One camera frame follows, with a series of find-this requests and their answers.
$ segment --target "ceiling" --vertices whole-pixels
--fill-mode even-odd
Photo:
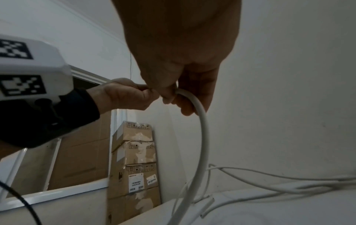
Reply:
[[[125,40],[121,20],[110,0],[53,0],[71,8],[91,22]]]

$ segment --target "stack of cardboard boxes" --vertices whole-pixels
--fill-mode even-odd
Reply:
[[[161,204],[152,127],[124,121],[112,137],[108,225]]]

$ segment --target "white device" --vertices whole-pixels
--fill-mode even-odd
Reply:
[[[70,66],[56,47],[0,34],[0,101],[46,98],[56,104],[72,90]]]

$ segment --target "brown box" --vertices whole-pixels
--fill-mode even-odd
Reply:
[[[156,163],[111,165],[108,199],[158,186]]]
[[[115,151],[123,142],[130,140],[153,141],[152,127],[144,123],[122,122],[112,136],[111,151]]]
[[[111,165],[124,166],[156,162],[156,147],[153,142],[124,142],[111,157]]]
[[[109,199],[106,224],[118,225],[160,204],[158,187]]]
[[[111,112],[62,138],[48,190],[108,177]]]

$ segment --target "window frame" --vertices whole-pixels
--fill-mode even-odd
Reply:
[[[71,69],[72,69],[73,77],[76,77],[76,78],[79,78],[79,79],[82,79],[85,81],[89,81],[89,82],[96,83],[99,85],[109,81],[109,79],[107,79],[107,78],[100,77],[96,74],[81,70],[74,66],[71,66]],[[110,147],[108,149],[109,150],[109,165],[108,165],[109,173],[110,173],[110,166],[111,166],[112,135],[115,133],[115,131],[119,128],[122,121],[124,121],[124,120],[127,120],[127,110],[126,109],[114,109],[111,111],[111,124],[110,124],[111,137],[110,137]],[[56,190],[46,191],[46,187],[48,187],[48,182],[50,180],[52,170],[54,167],[54,163],[56,161],[60,142],[61,142],[61,138],[58,138],[55,153],[52,158],[51,166],[50,166],[50,169],[49,169],[49,172],[47,175],[44,191],[38,192],[38,193],[33,193],[33,194],[28,194],[28,195],[23,195],[23,198],[29,204],[46,202],[46,201],[50,201],[50,200],[54,200],[54,199],[59,199],[59,198],[63,198],[63,197],[71,196],[71,195],[76,195],[76,194],[85,193],[85,192],[89,192],[89,191],[95,191],[98,189],[108,187],[109,178],[104,178],[104,179],[100,179],[100,180],[93,181],[90,183],[85,183],[85,184],[81,184],[81,185],[75,185],[75,186],[71,186],[71,187],[59,188]],[[27,151],[27,149],[22,149],[12,155],[11,161],[9,161],[9,163],[13,164],[12,168],[11,168],[11,165],[10,166],[6,165],[8,168],[11,168],[9,170],[8,174],[3,175],[6,178],[5,182],[8,186],[11,186],[26,151]],[[18,200],[17,198],[15,198],[15,197],[6,198],[6,196],[7,196],[7,191],[0,189],[0,212],[24,206],[20,202],[20,200]]]

